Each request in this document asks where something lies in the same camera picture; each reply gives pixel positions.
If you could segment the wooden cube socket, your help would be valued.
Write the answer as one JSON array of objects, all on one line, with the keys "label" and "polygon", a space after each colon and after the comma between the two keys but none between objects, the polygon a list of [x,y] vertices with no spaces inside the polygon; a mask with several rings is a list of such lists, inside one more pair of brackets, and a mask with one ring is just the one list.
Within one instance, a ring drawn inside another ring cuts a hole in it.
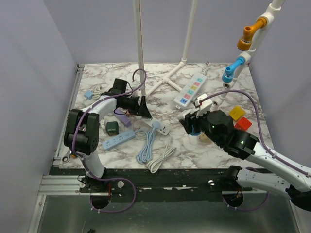
[{"label": "wooden cube socket", "polygon": [[204,142],[204,143],[209,143],[210,139],[206,136],[206,135],[199,135],[199,139],[200,141]]}]

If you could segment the purple USB power strip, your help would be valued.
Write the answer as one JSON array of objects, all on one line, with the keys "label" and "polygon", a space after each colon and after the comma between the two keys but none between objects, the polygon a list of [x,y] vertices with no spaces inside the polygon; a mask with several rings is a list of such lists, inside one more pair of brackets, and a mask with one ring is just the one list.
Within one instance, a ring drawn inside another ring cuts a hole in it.
[{"label": "purple USB power strip", "polygon": [[114,116],[125,126],[130,127],[132,125],[131,120],[126,116],[126,113],[122,113],[119,109],[114,111]]}]

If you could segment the white multicolour power strip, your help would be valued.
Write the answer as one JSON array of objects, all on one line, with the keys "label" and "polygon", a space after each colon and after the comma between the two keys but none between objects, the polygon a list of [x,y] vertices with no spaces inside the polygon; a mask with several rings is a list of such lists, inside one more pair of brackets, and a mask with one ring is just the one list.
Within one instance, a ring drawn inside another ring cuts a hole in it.
[{"label": "white multicolour power strip", "polygon": [[196,73],[187,82],[187,84],[182,88],[179,94],[174,98],[174,103],[177,109],[185,109],[193,101],[194,97],[199,92],[200,88],[203,86],[207,76],[201,73]]}]

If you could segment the dark green cube socket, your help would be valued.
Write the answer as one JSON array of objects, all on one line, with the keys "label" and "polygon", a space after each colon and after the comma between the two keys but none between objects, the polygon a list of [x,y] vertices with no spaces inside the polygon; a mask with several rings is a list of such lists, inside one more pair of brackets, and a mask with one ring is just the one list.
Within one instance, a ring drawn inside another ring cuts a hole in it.
[{"label": "dark green cube socket", "polygon": [[107,122],[105,129],[109,136],[116,136],[119,134],[119,124],[116,121]]}]

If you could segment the yellow cube socket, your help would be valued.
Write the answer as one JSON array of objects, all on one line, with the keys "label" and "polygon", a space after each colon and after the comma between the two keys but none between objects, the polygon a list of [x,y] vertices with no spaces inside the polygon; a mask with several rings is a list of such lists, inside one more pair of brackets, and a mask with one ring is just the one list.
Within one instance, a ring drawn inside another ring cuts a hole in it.
[{"label": "yellow cube socket", "polygon": [[246,111],[241,108],[240,106],[235,106],[230,112],[229,116],[234,120],[238,121],[240,118],[242,118],[246,114]]}]

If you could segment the white round plug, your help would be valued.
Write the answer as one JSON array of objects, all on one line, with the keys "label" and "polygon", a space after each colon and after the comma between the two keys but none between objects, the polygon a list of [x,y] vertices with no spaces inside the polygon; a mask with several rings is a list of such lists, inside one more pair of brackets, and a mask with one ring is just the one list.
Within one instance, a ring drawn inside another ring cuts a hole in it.
[{"label": "white round plug", "polygon": [[171,147],[171,142],[173,138],[170,135],[168,142],[166,143],[165,149],[161,156],[156,159],[149,161],[146,164],[146,168],[150,171],[151,174],[155,174],[161,168],[162,164],[170,158],[176,151],[176,147]]}]

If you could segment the red cube socket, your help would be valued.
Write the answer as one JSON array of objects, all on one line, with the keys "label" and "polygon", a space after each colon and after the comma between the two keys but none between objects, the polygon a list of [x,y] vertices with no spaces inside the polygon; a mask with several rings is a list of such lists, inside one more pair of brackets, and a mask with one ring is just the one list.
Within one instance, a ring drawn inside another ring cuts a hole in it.
[{"label": "red cube socket", "polygon": [[252,126],[252,122],[246,119],[245,117],[242,117],[237,121],[234,128],[242,131],[247,131]]}]

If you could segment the light blue charger plug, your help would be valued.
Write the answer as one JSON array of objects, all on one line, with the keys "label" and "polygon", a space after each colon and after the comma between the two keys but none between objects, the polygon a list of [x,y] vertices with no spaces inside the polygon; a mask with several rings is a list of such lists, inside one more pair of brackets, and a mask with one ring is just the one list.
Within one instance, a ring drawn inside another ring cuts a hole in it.
[{"label": "light blue charger plug", "polygon": [[84,97],[87,99],[87,100],[90,100],[92,99],[94,96],[94,93],[91,91],[91,90],[88,90],[84,93]]}]

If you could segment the blue plug adapter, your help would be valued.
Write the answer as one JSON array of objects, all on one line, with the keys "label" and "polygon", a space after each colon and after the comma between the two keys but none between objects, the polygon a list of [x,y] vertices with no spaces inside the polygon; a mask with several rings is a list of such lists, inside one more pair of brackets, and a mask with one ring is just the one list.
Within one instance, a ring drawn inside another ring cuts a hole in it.
[{"label": "blue plug adapter", "polygon": [[192,131],[191,131],[191,133],[190,133],[192,136],[198,136],[198,135],[200,135],[201,134],[201,131],[200,130],[198,130],[198,129],[195,129],[195,127],[194,126],[192,126]]}]

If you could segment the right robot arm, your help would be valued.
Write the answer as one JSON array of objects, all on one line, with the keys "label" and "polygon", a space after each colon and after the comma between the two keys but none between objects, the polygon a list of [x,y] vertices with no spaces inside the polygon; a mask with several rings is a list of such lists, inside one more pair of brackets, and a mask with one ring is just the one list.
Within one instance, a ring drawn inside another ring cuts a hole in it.
[{"label": "right robot arm", "polygon": [[234,128],[233,120],[223,111],[207,111],[197,116],[192,109],[177,116],[187,134],[204,133],[224,152],[257,164],[269,171],[267,174],[237,167],[224,177],[229,190],[249,187],[284,196],[295,206],[311,209],[311,169],[271,148],[265,148],[256,136]]}]

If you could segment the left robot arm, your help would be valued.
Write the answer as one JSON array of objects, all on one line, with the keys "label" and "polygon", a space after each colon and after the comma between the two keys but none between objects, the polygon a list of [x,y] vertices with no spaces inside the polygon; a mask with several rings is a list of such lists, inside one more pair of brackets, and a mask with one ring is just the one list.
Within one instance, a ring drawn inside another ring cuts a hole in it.
[{"label": "left robot arm", "polygon": [[127,81],[115,79],[113,87],[103,92],[92,105],[83,109],[72,109],[67,117],[64,145],[77,155],[85,168],[86,175],[92,177],[91,186],[98,192],[107,188],[108,180],[103,177],[105,167],[97,154],[99,126],[107,114],[123,108],[130,114],[150,119],[152,116],[146,105],[146,97],[131,97],[134,91],[143,88],[141,83],[126,92]]}]

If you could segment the white two-pin adapter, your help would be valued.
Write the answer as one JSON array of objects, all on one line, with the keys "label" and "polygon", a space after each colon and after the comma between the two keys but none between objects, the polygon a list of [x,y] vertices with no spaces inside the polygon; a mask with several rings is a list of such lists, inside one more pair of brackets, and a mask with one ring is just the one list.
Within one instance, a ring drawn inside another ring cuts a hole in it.
[{"label": "white two-pin adapter", "polygon": [[100,121],[100,127],[101,127],[102,131],[105,133],[106,132],[106,128],[105,128],[105,121],[104,121],[104,119],[102,119]]}]

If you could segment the blue pipe fitting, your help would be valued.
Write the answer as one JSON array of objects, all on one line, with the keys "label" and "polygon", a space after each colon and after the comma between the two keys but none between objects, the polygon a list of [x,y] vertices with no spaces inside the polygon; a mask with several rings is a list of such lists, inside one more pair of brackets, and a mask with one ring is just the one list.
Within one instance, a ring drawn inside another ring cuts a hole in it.
[{"label": "blue pipe fitting", "polygon": [[230,83],[236,79],[243,68],[250,62],[250,56],[239,56],[234,63],[228,65],[222,76],[224,83]]}]

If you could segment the silver wrench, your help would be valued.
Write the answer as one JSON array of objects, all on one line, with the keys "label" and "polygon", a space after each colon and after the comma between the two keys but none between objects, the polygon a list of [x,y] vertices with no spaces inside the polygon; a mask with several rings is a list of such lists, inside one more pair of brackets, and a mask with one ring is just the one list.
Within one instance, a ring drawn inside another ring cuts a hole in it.
[{"label": "silver wrench", "polygon": [[76,158],[76,155],[72,153],[72,151],[68,151],[63,157],[62,162],[67,163],[70,159]]}]

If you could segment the orange pipe fitting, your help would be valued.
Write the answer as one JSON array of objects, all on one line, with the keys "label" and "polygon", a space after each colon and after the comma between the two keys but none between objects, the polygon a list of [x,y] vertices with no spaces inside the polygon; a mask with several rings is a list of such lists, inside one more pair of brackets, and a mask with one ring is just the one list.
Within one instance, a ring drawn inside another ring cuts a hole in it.
[{"label": "orange pipe fitting", "polygon": [[255,24],[250,26],[245,26],[243,29],[243,35],[237,43],[237,47],[241,51],[249,50],[255,32],[261,28],[264,28],[267,25],[267,20],[264,17],[260,17]]}]

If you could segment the black metal base rail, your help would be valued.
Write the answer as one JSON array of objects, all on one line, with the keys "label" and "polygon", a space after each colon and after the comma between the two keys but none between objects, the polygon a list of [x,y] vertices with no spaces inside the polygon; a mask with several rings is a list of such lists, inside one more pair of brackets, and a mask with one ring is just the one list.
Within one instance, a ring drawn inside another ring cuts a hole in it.
[{"label": "black metal base rail", "polygon": [[222,201],[223,194],[251,191],[229,176],[229,169],[107,169],[105,182],[82,176],[80,193],[103,195],[112,202]]}]

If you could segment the white PVC pipe frame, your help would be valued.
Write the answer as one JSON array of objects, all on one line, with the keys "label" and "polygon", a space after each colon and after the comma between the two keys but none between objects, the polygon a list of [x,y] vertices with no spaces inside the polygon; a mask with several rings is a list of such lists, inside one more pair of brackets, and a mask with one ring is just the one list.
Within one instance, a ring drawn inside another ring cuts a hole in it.
[{"label": "white PVC pipe frame", "polygon": [[[251,61],[252,57],[254,56],[256,52],[256,49],[260,46],[262,40],[264,39],[268,31],[270,30],[274,20],[276,19],[277,15],[281,11],[281,8],[284,2],[285,1],[283,0],[274,0],[269,4],[266,11],[260,16],[260,17],[264,17],[267,20],[267,25],[264,28],[261,28],[255,32],[250,49],[246,51],[242,51],[242,53],[239,56],[250,56],[251,57],[250,61]],[[150,90],[148,91],[142,90],[142,94],[146,96],[146,98],[150,97],[151,94],[155,92],[164,83],[170,85],[172,88],[174,88],[177,91],[182,90],[180,86],[178,86],[176,83],[174,83],[171,80],[171,76],[174,75],[181,68],[183,68],[187,63],[187,54],[188,54],[188,50],[190,46],[191,33],[192,33],[193,25],[194,25],[197,5],[198,5],[198,1],[194,0],[191,5],[190,18],[188,22],[186,40],[184,44],[181,61],[175,66],[175,68],[173,68],[170,72],[164,75]],[[137,43],[138,43],[138,66],[139,68],[143,69],[144,59],[143,59],[143,43],[142,43],[141,2],[139,0],[133,1],[133,7],[134,7],[134,17],[135,17]],[[237,78],[233,79],[233,81],[230,83],[224,83],[224,86],[229,85],[229,84],[234,85],[236,80]]]}]

